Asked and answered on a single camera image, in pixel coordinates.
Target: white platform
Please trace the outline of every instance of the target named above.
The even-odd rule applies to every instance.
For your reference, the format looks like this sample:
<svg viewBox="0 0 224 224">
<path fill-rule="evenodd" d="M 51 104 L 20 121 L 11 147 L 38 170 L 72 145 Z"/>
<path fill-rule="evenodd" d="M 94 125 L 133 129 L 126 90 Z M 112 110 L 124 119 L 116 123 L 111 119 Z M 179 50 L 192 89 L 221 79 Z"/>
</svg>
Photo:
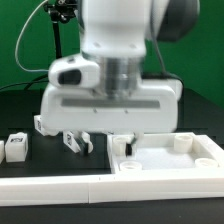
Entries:
<svg viewBox="0 0 224 224">
<path fill-rule="evenodd" d="M 145 135 L 134 160 L 140 171 L 120 171 L 108 136 L 113 174 L 0 179 L 0 205 L 40 205 L 224 197 L 224 152 L 207 136 L 195 136 L 189 154 L 173 152 L 175 134 Z M 217 168 L 197 168 L 198 158 L 212 158 Z"/>
</svg>

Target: white robot body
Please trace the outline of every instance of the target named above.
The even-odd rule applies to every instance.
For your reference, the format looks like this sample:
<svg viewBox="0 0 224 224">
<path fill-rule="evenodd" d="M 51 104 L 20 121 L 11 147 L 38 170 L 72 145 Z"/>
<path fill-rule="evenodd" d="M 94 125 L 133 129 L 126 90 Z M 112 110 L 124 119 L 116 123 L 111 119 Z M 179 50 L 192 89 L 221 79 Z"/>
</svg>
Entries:
<svg viewBox="0 0 224 224">
<path fill-rule="evenodd" d="M 79 3 L 83 22 L 80 26 L 84 31 L 81 55 L 52 64 L 51 83 L 41 108 L 44 128 L 90 132 L 174 131 L 182 83 L 141 79 L 145 39 L 151 39 L 152 28 L 154 37 L 161 34 L 168 8 L 174 10 L 175 17 L 168 24 L 172 26 L 168 32 L 162 29 L 164 37 L 172 36 L 176 26 L 175 38 L 183 35 L 193 24 L 186 23 L 186 18 L 191 17 L 189 13 L 196 9 L 198 0 L 80 0 Z M 182 24 L 178 16 L 182 14 L 176 13 L 177 4 L 178 10 L 185 5 L 188 9 L 183 20 L 184 31 L 179 28 Z"/>
<path fill-rule="evenodd" d="M 85 0 L 85 36 L 82 51 L 104 58 L 139 58 L 146 55 L 145 31 L 151 0 Z"/>
</svg>

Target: green wall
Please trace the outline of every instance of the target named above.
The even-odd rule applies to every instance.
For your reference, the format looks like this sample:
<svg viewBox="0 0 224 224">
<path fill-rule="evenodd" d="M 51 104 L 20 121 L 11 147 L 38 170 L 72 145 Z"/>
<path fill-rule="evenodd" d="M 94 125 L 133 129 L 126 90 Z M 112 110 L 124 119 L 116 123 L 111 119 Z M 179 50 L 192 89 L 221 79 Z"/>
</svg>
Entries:
<svg viewBox="0 0 224 224">
<path fill-rule="evenodd" d="M 0 86 L 34 79 L 40 74 L 21 71 L 15 64 L 14 48 L 19 32 L 39 0 L 2 1 L 0 8 Z M 175 44 L 161 43 L 167 69 L 179 75 L 185 86 L 224 108 L 224 1 L 201 0 L 201 14 L 194 30 Z M 79 52 L 75 20 L 61 25 L 64 55 Z M 150 43 L 146 71 L 159 65 Z M 33 18 L 20 48 L 20 60 L 28 68 L 48 68 L 54 59 L 50 18 L 43 10 Z"/>
</svg>

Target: white plastic block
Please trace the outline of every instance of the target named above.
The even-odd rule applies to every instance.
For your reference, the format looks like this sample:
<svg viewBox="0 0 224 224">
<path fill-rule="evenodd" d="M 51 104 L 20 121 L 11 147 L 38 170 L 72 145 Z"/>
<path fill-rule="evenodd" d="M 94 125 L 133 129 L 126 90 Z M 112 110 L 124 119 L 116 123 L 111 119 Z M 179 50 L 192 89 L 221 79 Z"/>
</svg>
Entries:
<svg viewBox="0 0 224 224">
<path fill-rule="evenodd" d="M 45 128 L 43 128 L 40 115 L 34 116 L 34 127 L 43 136 L 56 136 L 58 134 L 58 131 L 46 130 Z"/>
<path fill-rule="evenodd" d="M 28 152 L 28 138 L 25 133 L 12 134 L 5 145 L 6 162 L 24 162 Z"/>
<path fill-rule="evenodd" d="M 71 131 L 64 131 L 63 132 L 63 142 L 65 145 L 67 145 L 73 152 L 78 153 L 81 151 L 78 143 L 76 142 L 75 138 L 78 137 L 76 136 L 73 132 Z M 86 132 L 81 133 L 82 139 L 88 143 L 88 152 L 91 153 L 93 151 L 93 144 L 90 141 L 90 135 Z"/>
<path fill-rule="evenodd" d="M 0 164 L 2 163 L 3 159 L 5 158 L 5 147 L 4 142 L 0 141 Z"/>
<path fill-rule="evenodd" d="M 74 153 L 80 152 L 80 147 L 75 141 L 75 136 L 71 131 L 63 132 L 63 142 L 67 145 Z"/>
</svg>

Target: black surface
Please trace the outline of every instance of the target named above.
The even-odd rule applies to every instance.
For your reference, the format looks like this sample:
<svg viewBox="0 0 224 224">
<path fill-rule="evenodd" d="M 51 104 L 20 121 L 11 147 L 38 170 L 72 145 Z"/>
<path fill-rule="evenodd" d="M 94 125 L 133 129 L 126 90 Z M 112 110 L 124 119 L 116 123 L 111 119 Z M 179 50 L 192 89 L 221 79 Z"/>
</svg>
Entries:
<svg viewBox="0 0 224 224">
<path fill-rule="evenodd" d="M 90 162 L 90 157 L 78 156 L 77 163 L 80 162 L 80 166 L 77 165 L 80 169 L 74 171 L 73 164 L 70 163 L 71 155 L 67 154 L 69 150 L 67 151 L 61 143 L 62 136 L 58 138 L 44 138 L 34 131 L 33 115 L 39 114 L 41 95 L 41 92 L 37 91 L 0 93 L 0 139 L 6 140 L 9 134 L 17 133 L 18 131 L 28 132 L 29 136 L 31 136 L 32 153 L 28 155 L 29 160 L 26 164 L 32 161 L 34 162 L 33 166 L 39 167 L 38 169 L 34 168 L 33 170 L 29 169 L 31 171 L 27 171 L 26 167 L 25 169 L 23 168 L 24 165 L 14 164 L 17 167 L 14 170 L 17 170 L 16 172 L 21 176 L 46 175 L 46 173 L 57 175 L 60 172 L 70 175 L 73 172 L 82 173 L 83 171 L 84 173 L 86 171 L 85 168 L 89 168 L 91 165 L 94 168 L 93 172 L 104 172 L 102 171 L 104 168 L 108 172 L 107 157 L 101 151 L 105 144 L 104 140 L 102 140 L 104 139 L 103 135 L 96 134 L 92 136 L 94 144 L 100 145 L 98 149 L 95 149 L 96 151 L 99 150 L 99 153 L 95 152 L 93 162 Z M 178 132 L 193 131 L 196 134 L 207 134 L 220 146 L 224 146 L 223 109 L 215 106 L 195 92 L 185 90 L 179 105 L 179 114 Z M 81 165 L 80 159 L 86 160 L 85 167 Z M 6 170 L 6 164 L 3 164 L 0 168 L 0 175 Z M 8 169 L 7 175 L 12 175 L 13 172 L 10 172 Z M 90 205 L 2 207 L 0 208 L 0 223 L 213 224 L 223 223 L 223 206 L 224 198 Z"/>
</svg>

